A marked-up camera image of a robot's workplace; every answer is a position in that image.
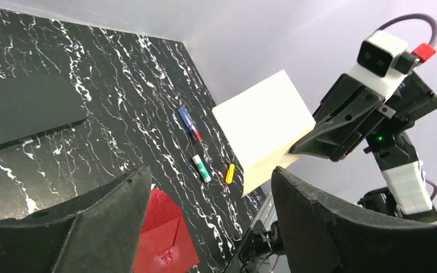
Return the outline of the cream paper letter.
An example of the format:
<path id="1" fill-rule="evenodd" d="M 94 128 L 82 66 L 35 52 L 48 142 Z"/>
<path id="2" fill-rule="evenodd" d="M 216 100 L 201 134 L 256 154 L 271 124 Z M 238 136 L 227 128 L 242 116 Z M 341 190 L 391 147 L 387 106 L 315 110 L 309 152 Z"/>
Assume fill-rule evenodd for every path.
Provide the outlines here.
<path id="1" fill-rule="evenodd" d="M 243 169 L 242 195 L 299 159 L 289 150 L 315 120 L 285 70 L 215 106 L 212 113 Z"/>

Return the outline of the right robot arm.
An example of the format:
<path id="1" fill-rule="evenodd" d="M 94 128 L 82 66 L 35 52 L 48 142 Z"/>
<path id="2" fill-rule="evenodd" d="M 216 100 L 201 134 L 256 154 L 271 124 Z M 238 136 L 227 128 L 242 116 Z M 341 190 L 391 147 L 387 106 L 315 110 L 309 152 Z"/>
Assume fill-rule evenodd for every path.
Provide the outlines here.
<path id="1" fill-rule="evenodd" d="M 343 74 L 314 112 L 314 129 L 289 152 L 338 162 L 365 140 L 364 151 L 374 156 L 386 187 L 368 192 L 358 204 L 432 223 L 437 221 L 437 209 L 426 189 L 423 163 L 406 131 L 436 109 L 437 95 L 416 73 L 408 75 L 388 100 Z"/>

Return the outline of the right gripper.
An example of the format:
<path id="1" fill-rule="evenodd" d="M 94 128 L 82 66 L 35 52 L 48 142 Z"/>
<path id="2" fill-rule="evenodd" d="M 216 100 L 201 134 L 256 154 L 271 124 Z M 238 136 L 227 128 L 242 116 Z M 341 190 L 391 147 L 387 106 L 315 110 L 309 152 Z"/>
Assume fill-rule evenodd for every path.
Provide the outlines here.
<path id="1" fill-rule="evenodd" d="M 405 162 L 411 158 L 411 142 L 405 133 L 410 121 L 402 114 L 405 102 L 400 89 L 385 101 L 384 96 L 344 73 L 314 111 L 314 129 L 288 153 L 338 162 L 365 140 L 365 152 L 377 161 Z"/>

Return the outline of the red envelope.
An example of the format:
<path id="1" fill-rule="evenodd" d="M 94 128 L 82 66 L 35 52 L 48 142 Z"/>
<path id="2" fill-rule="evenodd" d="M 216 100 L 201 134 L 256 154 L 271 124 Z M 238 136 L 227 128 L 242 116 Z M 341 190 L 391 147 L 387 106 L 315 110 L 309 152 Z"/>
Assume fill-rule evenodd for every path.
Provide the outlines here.
<path id="1" fill-rule="evenodd" d="M 199 263 L 181 209 L 159 189 L 150 193 L 134 272 L 188 272 Z"/>

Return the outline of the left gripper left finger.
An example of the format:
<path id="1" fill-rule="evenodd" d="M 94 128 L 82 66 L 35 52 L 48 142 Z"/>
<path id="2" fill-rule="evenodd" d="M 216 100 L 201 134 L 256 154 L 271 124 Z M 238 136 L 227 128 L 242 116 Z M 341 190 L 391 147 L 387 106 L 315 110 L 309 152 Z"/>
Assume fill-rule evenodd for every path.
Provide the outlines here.
<path id="1" fill-rule="evenodd" d="M 151 181 L 141 165 L 25 218 L 0 220 L 0 272 L 131 272 Z"/>

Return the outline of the green white glue stick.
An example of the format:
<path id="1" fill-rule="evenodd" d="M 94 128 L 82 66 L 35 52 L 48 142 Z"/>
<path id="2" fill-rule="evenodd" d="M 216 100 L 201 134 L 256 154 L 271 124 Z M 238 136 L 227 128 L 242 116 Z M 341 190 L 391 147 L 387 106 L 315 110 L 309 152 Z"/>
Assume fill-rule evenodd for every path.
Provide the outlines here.
<path id="1" fill-rule="evenodd" d="M 202 159 L 199 155 L 195 155 L 192 157 L 192 161 L 194 162 L 195 166 L 197 167 L 199 174 L 201 178 L 206 182 L 210 182 L 212 180 L 210 174 L 208 173 L 208 170 L 204 163 L 202 162 Z"/>

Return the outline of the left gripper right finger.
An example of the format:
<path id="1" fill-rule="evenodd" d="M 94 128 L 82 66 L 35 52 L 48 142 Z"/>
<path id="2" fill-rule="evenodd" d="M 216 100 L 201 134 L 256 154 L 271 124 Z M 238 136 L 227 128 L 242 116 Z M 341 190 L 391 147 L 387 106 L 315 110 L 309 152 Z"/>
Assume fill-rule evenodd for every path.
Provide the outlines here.
<path id="1" fill-rule="evenodd" d="M 437 272 L 437 225 L 362 208 L 282 167 L 271 189 L 291 272 Z"/>

